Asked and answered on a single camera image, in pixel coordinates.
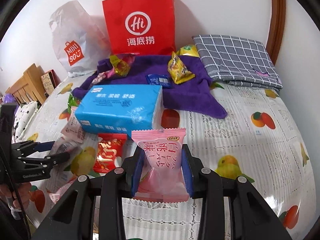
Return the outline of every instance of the gold candy wrapper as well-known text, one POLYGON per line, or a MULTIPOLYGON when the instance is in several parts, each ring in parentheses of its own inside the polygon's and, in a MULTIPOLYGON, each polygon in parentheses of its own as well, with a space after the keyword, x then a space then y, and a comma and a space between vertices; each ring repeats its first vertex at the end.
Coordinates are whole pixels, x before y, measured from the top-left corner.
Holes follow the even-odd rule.
POLYGON ((200 57, 195 45, 186 45, 179 49, 176 53, 178 56, 192 56, 192 57, 200 57))
POLYGON ((111 55, 110 63, 114 67, 115 74, 126 77, 130 71, 131 64, 134 62, 135 55, 131 54, 119 54, 111 55))
POLYGON ((174 52, 172 52, 172 57, 168 63, 168 72, 173 82, 178 85, 196 77, 195 74, 187 69, 182 60, 174 52))

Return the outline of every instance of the white pillow with black dots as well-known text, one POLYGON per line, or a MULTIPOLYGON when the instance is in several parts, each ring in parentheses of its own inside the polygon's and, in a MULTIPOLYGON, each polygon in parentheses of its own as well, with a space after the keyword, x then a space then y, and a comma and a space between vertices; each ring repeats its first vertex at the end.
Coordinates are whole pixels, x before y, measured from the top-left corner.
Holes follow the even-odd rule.
POLYGON ((17 140, 22 139, 28 123, 36 115, 37 111, 38 111, 38 103, 35 101, 19 106, 16 112, 16 115, 14 117, 14 125, 13 125, 13 128, 15 129, 14 137, 17 140))

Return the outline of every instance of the screw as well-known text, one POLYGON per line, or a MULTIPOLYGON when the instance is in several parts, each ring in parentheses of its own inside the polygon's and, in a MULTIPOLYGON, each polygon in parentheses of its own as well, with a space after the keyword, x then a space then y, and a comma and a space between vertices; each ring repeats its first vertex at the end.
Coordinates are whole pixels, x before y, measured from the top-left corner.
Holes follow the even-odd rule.
POLYGON ((211 170, 210 170, 209 168, 202 168, 202 169, 201 169, 201 172, 202 172, 203 174, 209 174, 209 173, 211 172, 211 170))
POLYGON ((86 176, 86 175, 81 175, 81 176, 79 176, 78 180, 79 180, 80 182, 84 182, 84 181, 87 180, 87 176, 86 176))
POLYGON ((124 172, 124 169, 119 167, 119 168, 115 168, 115 174, 121 174, 122 172, 124 172))
POLYGON ((240 176, 240 177, 238 177, 238 181, 241 183, 246 183, 247 179, 244 176, 240 176))

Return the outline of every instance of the gray plaid cloth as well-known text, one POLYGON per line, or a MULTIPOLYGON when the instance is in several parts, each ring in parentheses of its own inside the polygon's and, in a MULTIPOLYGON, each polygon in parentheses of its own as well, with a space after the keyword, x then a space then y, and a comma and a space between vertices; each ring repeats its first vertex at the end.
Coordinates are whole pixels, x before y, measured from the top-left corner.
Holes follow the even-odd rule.
POLYGON ((282 88, 275 66, 261 42, 223 35, 192 38, 213 81, 226 81, 235 86, 282 88))

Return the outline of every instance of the blue gripper pad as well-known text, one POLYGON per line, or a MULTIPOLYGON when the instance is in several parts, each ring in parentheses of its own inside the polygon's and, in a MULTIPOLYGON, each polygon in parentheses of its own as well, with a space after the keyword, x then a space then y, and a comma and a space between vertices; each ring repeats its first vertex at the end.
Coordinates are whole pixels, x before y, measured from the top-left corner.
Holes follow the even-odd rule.
POLYGON ((39 143, 38 145, 36 145, 34 150, 37 152, 50 151, 52 146, 54 145, 54 143, 55 143, 55 141, 39 143))
POLYGON ((189 161, 187 158, 186 150, 189 151, 188 145, 184 144, 182 146, 182 173, 184 177, 184 182, 186 184, 186 189, 190 197, 193 197, 193 176, 190 169, 189 161))
POLYGON ((143 168, 143 163, 144 163, 144 158, 145 158, 145 153, 144 150, 142 150, 139 146, 137 146, 137 149, 140 149, 138 152, 136 151, 134 154, 139 154, 138 160, 136 162, 136 167, 134 169, 134 172, 132 174, 132 179, 131 179, 131 194, 134 196, 139 187, 140 183, 140 177, 142 173, 142 168, 143 168))

